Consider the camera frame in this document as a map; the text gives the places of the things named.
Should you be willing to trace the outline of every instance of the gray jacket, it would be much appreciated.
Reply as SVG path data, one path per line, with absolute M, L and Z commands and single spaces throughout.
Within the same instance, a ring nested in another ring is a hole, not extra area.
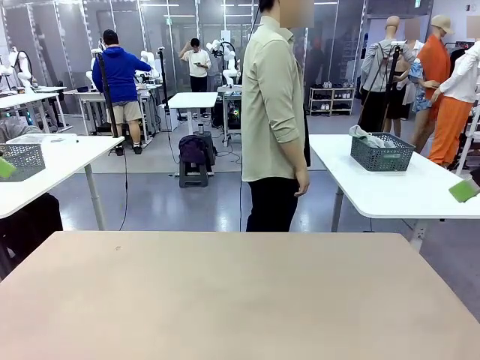
M 378 43 L 370 45 L 365 60 L 361 65 L 361 87 L 366 91 L 385 92 L 387 82 L 389 81 L 390 70 L 393 64 L 393 55 L 395 47 L 392 42 L 395 39 L 382 40 Z M 410 48 L 404 43 L 400 45 L 403 58 L 413 64 L 415 55 Z
M 0 144 L 25 134 L 39 134 L 41 130 L 36 126 L 21 124 L 17 118 L 0 118 Z

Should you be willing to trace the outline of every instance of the man's hand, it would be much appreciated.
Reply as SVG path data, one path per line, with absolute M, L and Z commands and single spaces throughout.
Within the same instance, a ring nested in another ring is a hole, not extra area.
M 429 80 L 429 81 L 424 81 L 423 84 L 424 88 L 426 89 L 438 89 L 438 87 L 440 86 L 440 83 L 435 81 L 435 80 Z
M 295 197 L 301 197 L 305 195 L 310 186 L 310 177 L 308 176 L 307 168 L 300 169 L 295 173 L 295 177 L 298 182 L 298 191 L 295 193 Z
M 432 104 L 438 100 L 438 97 L 439 97 L 441 94 L 442 94 L 442 92 L 440 91 L 440 88 L 438 88 L 437 90 L 435 90 L 435 92 L 433 93 L 432 98 L 431 98 Z

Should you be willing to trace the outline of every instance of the shoe rack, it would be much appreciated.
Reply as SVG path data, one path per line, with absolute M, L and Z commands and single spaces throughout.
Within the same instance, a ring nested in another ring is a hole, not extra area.
M 310 115 L 352 115 L 355 88 L 310 88 Z

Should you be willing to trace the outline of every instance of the white t-shirt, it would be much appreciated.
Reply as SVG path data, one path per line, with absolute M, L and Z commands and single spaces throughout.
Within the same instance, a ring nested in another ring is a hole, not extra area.
M 207 65 L 208 68 L 212 66 L 210 62 L 209 54 L 205 51 L 200 49 L 199 52 L 194 52 L 193 50 L 188 50 L 183 57 L 182 60 L 188 62 L 188 66 L 190 67 L 190 76 L 191 77 L 206 77 L 207 76 L 207 69 L 196 66 L 196 63 L 200 63 L 202 65 Z

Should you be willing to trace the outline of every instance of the gray plastic basket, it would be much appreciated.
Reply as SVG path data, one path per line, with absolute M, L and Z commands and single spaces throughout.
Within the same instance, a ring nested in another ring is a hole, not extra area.
M 0 144 L 1 156 L 16 167 L 9 178 L 0 182 L 22 182 L 45 169 L 40 144 Z
M 384 141 L 392 141 L 395 148 L 371 148 L 366 142 L 353 137 L 352 158 L 368 171 L 407 171 L 414 146 L 390 133 L 373 133 Z

